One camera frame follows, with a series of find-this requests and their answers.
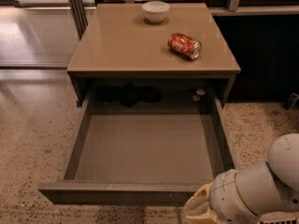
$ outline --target bowl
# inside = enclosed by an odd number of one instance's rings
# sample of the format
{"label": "bowl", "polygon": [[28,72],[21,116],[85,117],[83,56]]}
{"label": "bowl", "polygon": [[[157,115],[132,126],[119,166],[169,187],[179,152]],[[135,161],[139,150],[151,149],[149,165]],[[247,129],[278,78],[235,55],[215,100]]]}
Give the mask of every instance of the bowl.
{"label": "bowl", "polygon": [[142,5],[143,16],[150,23],[161,23],[169,10],[170,6],[165,2],[151,1]]}

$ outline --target tabletop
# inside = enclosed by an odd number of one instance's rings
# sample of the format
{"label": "tabletop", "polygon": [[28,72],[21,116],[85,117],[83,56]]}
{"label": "tabletop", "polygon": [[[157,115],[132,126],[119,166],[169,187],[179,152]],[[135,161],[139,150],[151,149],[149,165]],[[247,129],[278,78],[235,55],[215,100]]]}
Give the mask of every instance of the tabletop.
{"label": "tabletop", "polygon": [[[200,56],[193,61],[171,51],[167,41],[173,33],[200,40]],[[170,4],[160,24],[143,18],[142,4],[100,4],[67,71],[70,75],[234,75],[240,68],[206,4]]]}

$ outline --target floor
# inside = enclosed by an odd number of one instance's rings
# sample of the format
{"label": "floor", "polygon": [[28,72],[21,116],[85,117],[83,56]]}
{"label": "floor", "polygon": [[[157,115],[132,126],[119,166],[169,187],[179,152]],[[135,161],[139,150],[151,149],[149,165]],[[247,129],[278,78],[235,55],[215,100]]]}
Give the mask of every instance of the floor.
{"label": "floor", "polygon": [[[68,63],[78,39],[69,11],[58,13],[0,7],[0,64]],[[175,207],[62,206],[38,192],[57,180],[80,112],[75,100],[64,70],[0,70],[0,224],[185,223]],[[277,137],[299,133],[298,107],[280,103],[229,103],[224,117],[241,168],[265,160]]]}

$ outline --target open drawer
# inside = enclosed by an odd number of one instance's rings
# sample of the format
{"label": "open drawer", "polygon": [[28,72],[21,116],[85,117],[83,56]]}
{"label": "open drawer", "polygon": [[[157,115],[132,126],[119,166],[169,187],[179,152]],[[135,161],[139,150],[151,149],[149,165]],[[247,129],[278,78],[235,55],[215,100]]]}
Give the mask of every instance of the open drawer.
{"label": "open drawer", "polygon": [[[205,81],[151,84],[161,99],[132,107],[99,99],[110,84],[93,86],[59,180],[39,185],[47,198],[57,204],[183,205],[236,166],[221,103]],[[206,95],[195,102],[192,91],[202,86]]]}

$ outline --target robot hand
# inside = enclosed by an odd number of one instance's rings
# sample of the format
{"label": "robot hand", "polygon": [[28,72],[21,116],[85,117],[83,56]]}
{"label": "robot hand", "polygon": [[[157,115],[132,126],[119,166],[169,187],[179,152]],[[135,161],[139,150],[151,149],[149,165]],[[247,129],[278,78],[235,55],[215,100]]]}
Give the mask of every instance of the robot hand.
{"label": "robot hand", "polygon": [[201,224],[250,224],[276,211],[299,211],[299,133],[278,138],[268,162],[218,175],[185,204],[186,218]]}

